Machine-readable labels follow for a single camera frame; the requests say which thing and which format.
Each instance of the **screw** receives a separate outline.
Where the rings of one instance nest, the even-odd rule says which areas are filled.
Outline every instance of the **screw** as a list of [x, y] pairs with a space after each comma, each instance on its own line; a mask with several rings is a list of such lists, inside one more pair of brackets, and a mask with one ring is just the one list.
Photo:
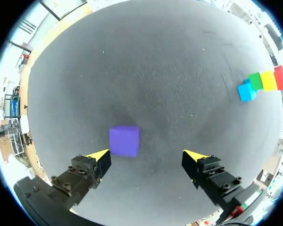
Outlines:
[[65, 188], [65, 190], [68, 190], [68, 191], [71, 190], [71, 186], [70, 186], [69, 183], [65, 183], [65, 184], [63, 185], [63, 187]]
[[227, 190], [227, 189], [229, 189], [231, 186], [229, 185], [229, 184], [224, 184], [223, 186], [222, 186], [222, 188], [224, 189], [224, 190]]
[[236, 177], [235, 183], [239, 184], [242, 182], [242, 177]]
[[37, 192], [39, 190], [39, 188], [37, 186], [33, 186], [33, 191]]
[[73, 172], [75, 169], [74, 169], [74, 167], [73, 166], [68, 166], [68, 171], [69, 172]]
[[215, 172], [213, 171], [213, 170], [210, 170], [209, 172], [208, 172], [208, 175], [209, 176], [212, 176], [212, 175], [214, 175], [215, 174]]
[[57, 178], [56, 176], [52, 176], [52, 177], [51, 177], [51, 181], [52, 181], [53, 183], [56, 183], [56, 182], [58, 181], [58, 178]]
[[85, 172], [85, 170], [84, 170], [84, 169], [80, 169], [80, 170], [79, 170], [79, 174], [80, 174], [80, 175], [85, 175], [85, 174], [86, 174], [86, 172]]

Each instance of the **cube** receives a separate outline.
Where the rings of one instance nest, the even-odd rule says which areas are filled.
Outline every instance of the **cube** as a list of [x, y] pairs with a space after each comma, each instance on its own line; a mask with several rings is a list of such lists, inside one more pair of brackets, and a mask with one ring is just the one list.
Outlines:
[[257, 93], [252, 89], [251, 83], [245, 83], [238, 86], [240, 100], [242, 102], [251, 101], [256, 98]]
[[109, 129], [111, 154], [136, 157], [139, 147], [139, 128], [137, 126], [115, 126]]
[[259, 72], [251, 74], [249, 76], [249, 80], [250, 80], [251, 87], [252, 87], [253, 90], [263, 89], [263, 84], [262, 84]]
[[275, 82], [277, 83], [278, 90], [283, 90], [283, 67], [275, 67], [274, 71]]
[[278, 90], [273, 71], [260, 73], [264, 91]]
[[250, 83], [250, 79], [245, 79], [245, 80], [243, 80], [243, 83], [244, 83], [244, 84]]

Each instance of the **blue cube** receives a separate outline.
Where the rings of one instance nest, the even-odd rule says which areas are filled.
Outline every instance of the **blue cube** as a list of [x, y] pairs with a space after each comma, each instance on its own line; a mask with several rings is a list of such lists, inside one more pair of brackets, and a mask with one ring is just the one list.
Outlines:
[[250, 83], [250, 79], [245, 79], [245, 80], [243, 80], [243, 83], [244, 83], [244, 84]]
[[240, 100], [242, 102], [251, 101], [257, 96], [257, 93], [255, 90], [252, 89], [250, 82], [238, 86], [238, 92]]
[[139, 128], [137, 126], [115, 126], [109, 129], [111, 154], [137, 157]]

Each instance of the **yellow cube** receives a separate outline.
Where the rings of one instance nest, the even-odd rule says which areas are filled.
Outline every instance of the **yellow cube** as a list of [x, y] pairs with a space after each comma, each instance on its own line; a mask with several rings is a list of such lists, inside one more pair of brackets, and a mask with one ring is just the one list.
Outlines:
[[264, 91], [278, 90], [273, 71], [261, 72], [260, 78]]

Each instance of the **dark gray mat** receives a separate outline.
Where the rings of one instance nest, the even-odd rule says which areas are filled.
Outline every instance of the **dark gray mat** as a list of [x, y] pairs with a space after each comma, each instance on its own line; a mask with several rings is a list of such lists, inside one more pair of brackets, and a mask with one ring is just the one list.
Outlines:
[[108, 129], [141, 129], [137, 158], [112, 156], [75, 211], [105, 225], [182, 226], [216, 210], [181, 168], [183, 149], [214, 154], [248, 186], [276, 145], [281, 93], [239, 100], [249, 73], [272, 68], [233, 15], [191, 0], [120, 3], [80, 20], [35, 62], [29, 122], [48, 176], [108, 148]]

